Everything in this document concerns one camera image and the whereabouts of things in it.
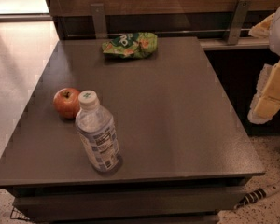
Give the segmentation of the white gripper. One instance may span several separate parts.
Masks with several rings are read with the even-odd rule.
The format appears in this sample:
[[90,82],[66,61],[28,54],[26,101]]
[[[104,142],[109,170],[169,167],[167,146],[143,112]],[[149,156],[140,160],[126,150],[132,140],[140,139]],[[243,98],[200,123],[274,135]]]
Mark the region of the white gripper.
[[[253,26],[248,34],[255,38],[268,38],[270,50],[280,56],[280,7]],[[256,94],[250,104],[248,120],[264,124],[280,110],[280,61],[265,64],[259,73]]]

